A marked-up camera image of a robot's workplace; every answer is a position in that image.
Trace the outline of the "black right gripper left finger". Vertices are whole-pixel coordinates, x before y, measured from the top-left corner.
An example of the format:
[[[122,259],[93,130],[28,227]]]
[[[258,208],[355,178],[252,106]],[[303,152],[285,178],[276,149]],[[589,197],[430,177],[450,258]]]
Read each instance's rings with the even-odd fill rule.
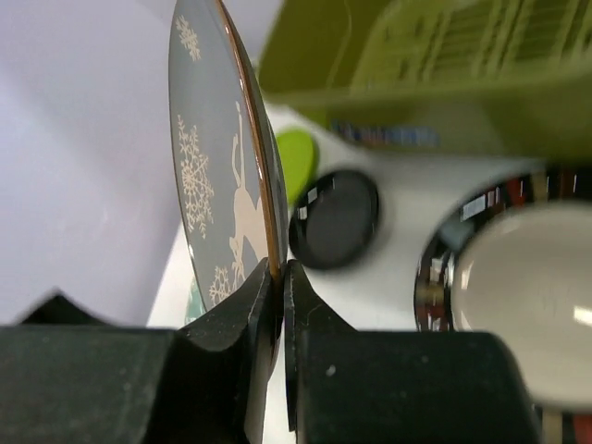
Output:
[[[1,328],[1,439],[259,443],[276,326],[267,261],[181,329],[110,325],[54,293]]]

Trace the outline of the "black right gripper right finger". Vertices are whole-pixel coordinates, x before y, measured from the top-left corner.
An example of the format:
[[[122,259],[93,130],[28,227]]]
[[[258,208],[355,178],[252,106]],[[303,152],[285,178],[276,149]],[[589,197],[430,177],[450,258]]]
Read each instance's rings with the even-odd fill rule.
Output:
[[[496,336],[358,330],[302,265],[284,280],[286,398],[300,443],[538,443],[516,360]]]

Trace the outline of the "black rimmed cream plate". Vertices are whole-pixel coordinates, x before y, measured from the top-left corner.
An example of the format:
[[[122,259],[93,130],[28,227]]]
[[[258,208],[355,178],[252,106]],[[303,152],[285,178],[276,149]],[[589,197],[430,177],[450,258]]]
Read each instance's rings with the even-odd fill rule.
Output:
[[[591,439],[591,166],[546,164],[460,200],[418,261],[421,331],[486,331],[515,356],[548,443]]]

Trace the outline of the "grey deer pattern plate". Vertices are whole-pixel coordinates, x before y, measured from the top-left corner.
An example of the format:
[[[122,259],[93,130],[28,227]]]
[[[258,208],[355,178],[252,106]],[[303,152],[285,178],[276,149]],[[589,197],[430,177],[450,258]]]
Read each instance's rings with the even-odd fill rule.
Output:
[[[168,50],[175,179],[206,309],[261,262],[279,280],[288,202],[272,126],[251,61],[220,1],[179,1]]]

